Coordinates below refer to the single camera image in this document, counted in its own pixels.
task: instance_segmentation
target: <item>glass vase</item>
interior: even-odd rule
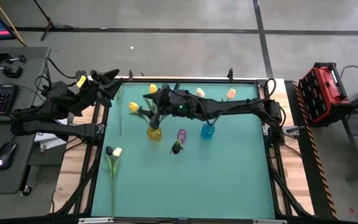
[[[211,139],[214,132],[215,132],[215,126],[205,123],[201,130],[201,137],[203,139]]]
[[[161,135],[161,128],[158,128],[156,130],[153,130],[150,126],[149,128],[147,128],[147,136],[149,137],[149,139],[153,141],[159,141],[161,140]]]

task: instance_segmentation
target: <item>teal table surface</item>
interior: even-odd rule
[[[252,114],[221,116],[212,139],[204,140],[204,122],[168,116],[160,125],[162,138],[155,142],[146,134],[146,122],[129,114],[130,102],[147,108],[142,95],[149,85],[123,84],[122,106],[115,100],[109,110],[91,216],[274,219],[260,119]],[[202,88],[206,98],[219,101],[226,100],[230,88],[236,89],[235,100],[257,97],[252,84],[182,83],[180,88],[193,94]],[[169,154],[179,129],[187,132],[185,149]],[[106,146],[123,149],[114,214]]]

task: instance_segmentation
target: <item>concrete floor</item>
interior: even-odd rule
[[[75,27],[260,28],[253,0],[39,0],[39,3],[55,21]],[[0,4],[15,26],[46,25],[31,0],[0,0]],[[259,6],[266,30],[358,30],[358,1],[354,0],[259,0]],[[51,47],[51,58],[65,73],[119,68],[124,74],[131,69],[135,75],[143,72],[153,76],[223,77],[232,67],[235,77],[255,78],[267,77],[264,62],[269,57],[267,67],[271,66],[275,78],[298,80],[315,62],[336,62],[338,70],[358,65],[356,32],[266,35],[266,43],[262,44],[259,34],[52,32],[44,42],[39,40],[41,35],[21,32],[28,46]],[[21,45],[8,40],[0,42],[0,46]],[[64,80],[55,71],[52,78]],[[348,95],[354,97],[358,92],[358,70],[346,70],[342,81]],[[346,174],[358,172],[357,151],[342,123],[315,128],[313,133],[339,219],[358,222],[358,181],[344,180]],[[48,213],[54,185],[45,182],[53,179],[46,173],[40,173],[38,186],[25,200],[17,200],[16,195],[0,196],[0,218]]]

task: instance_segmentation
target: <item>wooden table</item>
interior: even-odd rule
[[[283,79],[276,79],[277,87],[274,94],[271,96],[271,99],[274,99],[280,103],[282,108],[284,109],[287,119],[285,121],[285,126],[293,126],[293,120],[291,115],[291,109],[288,102],[287,92],[285,89],[285,84]],[[269,89],[272,89],[272,83],[269,83]],[[93,107],[89,107],[83,111],[83,117],[75,117],[75,124],[83,124],[90,123],[93,115]],[[103,107],[99,110],[98,123],[101,122],[101,118],[103,115]],[[78,144],[80,140],[75,140],[67,145],[67,147]],[[298,141],[296,139],[292,139],[289,137],[285,137],[285,142],[288,146],[296,149],[299,152]],[[70,198],[74,190],[77,188],[78,183],[80,181],[81,168],[84,161],[86,145],[80,145],[74,147],[70,151],[65,154],[63,159],[62,168],[60,170],[60,175],[58,178],[58,182],[56,185],[56,191],[54,195],[55,201],[55,211],[62,207],[62,205]],[[96,151],[96,147],[92,148],[91,159],[89,160],[89,166],[91,167],[94,153]],[[305,170],[303,168],[302,158],[293,152],[291,149],[287,147],[281,147],[281,155],[284,166],[285,178],[287,181],[287,186],[292,192],[292,194],[296,197],[297,201],[301,203],[303,208],[309,212],[310,214],[314,214],[313,206],[311,203],[308,183],[306,181]],[[284,200],[281,193],[280,188],[276,185],[277,196],[280,209],[283,213],[285,213]],[[80,211],[82,212],[86,206],[86,200],[88,198],[89,192],[89,183],[83,192],[83,199],[81,202]]]

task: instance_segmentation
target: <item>yellow tag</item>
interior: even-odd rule
[[[81,76],[80,80],[77,82],[78,88],[80,88],[84,84],[85,80],[86,80],[86,77]]]

